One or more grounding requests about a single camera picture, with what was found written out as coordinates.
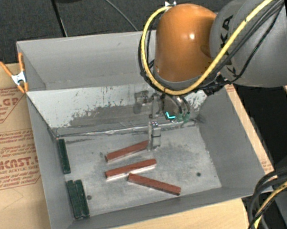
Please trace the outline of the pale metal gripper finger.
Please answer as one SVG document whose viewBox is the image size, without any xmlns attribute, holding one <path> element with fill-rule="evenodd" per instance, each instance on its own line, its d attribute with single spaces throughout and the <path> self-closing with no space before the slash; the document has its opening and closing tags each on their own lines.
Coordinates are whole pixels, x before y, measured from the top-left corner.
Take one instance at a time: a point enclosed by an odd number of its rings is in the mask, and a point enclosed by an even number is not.
<svg viewBox="0 0 287 229">
<path fill-rule="evenodd" d="M 152 130 L 153 130 L 153 128 L 152 128 L 152 123 L 151 122 L 149 122 L 148 123 L 148 136 L 149 136 L 149 150 L 151 151 L 152 150 L 152 145 L 153 145 L 153 142 L 152 142 Z"/>
<path fill-rule="evenodd" d="M 161 127 L 157 121 L 152 121 L 151 128 L 152 128 L 154 147 L 156 148 L 160 146 L 161 144 L 160 142 L 161 141 Z"/>
</svg>

